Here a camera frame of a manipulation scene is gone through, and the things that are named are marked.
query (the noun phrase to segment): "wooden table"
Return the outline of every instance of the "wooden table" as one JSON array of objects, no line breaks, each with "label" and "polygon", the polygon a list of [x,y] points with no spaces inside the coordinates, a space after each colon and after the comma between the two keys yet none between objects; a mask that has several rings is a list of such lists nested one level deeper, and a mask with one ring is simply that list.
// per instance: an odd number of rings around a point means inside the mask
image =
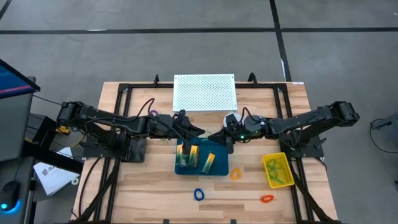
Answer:
[{"label": "wooden table", "polygon": [[[98,108],[114,111],[118,82],[104,83]],[[293,114],[310,110],[304,85],[287,83]],[[236,89],[238,111],[244,106],[252,114],[276,118],[274,94],[271,89]],[[155,98],[152,109],[173,114],[172,88],[136,88],[132,91],[129,116],[138,112],[149,99]],[[285,105],[280,93],[282,109]],[[187,113],[193,125],[211,133],[220,130],[226,113]],[[147,140],[147,154],[142,164],[122,163],[114,201],[112,223],[295,223],[292,196],[288,187],[271,189],[267,183],[262,156],[280,152],[277,141],[259,139],[248,144],[236,143],[234,154],[229,155],[229,169],[242,171],[240,180],[226,177],[181,176],[174,173],[176,140]],[[85,162],[75,200],[77,213],[82,183],[95,159]],[[337,219],[325,168],[315,159],[304,159],[308,188],[315,200],[330,217]],[[103,159],[93,169],[83,195],[83,209],[98,192]],[[195,188],[202,188],[205,199],[193,199]],[[259,201],[262,195],[272,194],[270,203]],[[303,219],[306,219],[303,197],[299,193]],[[108,193],[105,195],[101,219],[105,217]]]}]

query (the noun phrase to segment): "white pegboard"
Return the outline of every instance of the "white pegboard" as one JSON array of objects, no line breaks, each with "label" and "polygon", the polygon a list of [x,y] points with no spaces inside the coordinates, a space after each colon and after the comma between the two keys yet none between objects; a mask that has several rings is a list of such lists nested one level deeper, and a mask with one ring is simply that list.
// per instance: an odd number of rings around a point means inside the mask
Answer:
[{"label": "white pegboard", "polygon": [[174,75],[174,113],[237,109],[233,74]]}]

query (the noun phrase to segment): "gray concrete floor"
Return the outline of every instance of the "gray concrete floor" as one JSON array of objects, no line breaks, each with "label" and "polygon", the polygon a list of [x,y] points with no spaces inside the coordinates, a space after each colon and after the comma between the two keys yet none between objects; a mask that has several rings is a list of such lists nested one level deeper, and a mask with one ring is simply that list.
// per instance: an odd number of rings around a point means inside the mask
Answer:
[{"label": "gray concrete floor", "polygon": [[[398,27],[398,2],[276,0],[282,27]],[[262,0],[13,0],[0,30],[273,27]],[[283,34],[293,81],[305,82],[312,108],[352,102],[361,120],[324,137],[331,191],[346,223],[396,223],[398,155],[378,151],[369,122],[398,111],[398,33]],[[37,77],[37,95],[97,105],[103,82],[164,81],[179,73],[234,73],[283,81],[274,33],[0,35],[0,57]],[[34,99],[32,112],[55,118],[58,107]],[[391,130],[375,133],[396,150]],[[78,135],[57,137],[64,145]],[[67,222],[76,194],[69,185],[38,203],[35,223]]]}]

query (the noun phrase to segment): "white paper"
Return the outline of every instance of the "white paper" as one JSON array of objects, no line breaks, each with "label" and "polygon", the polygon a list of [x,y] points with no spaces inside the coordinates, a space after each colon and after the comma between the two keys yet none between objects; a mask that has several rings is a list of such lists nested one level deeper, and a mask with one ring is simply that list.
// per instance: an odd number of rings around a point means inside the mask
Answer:
[{"label": "white paper", "polygon": [[[63,156],[72,156],[70,147],[63,148],[57,153]],[[39,177],[39,180],[42,183],[47,195],[53,195],[55,192],[59,191],[62,187],[71,182],[74,178],[79,176],[79,174],[74,172],[59,169],[43,162],[34,165],[33,168],[35,169],[35,172]]]}]

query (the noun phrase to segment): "yellow plastic basket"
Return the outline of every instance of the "yellow plastic basket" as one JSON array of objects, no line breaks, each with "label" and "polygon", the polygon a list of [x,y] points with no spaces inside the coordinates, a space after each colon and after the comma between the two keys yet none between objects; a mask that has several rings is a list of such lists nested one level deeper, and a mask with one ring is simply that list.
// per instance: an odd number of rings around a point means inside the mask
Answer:
[{"label": "yellow plastic basket", "polygon": [[292,171],[284,152],[264,155],[262,163],[266,170],[269,186],[272,189],[294,185]]}]

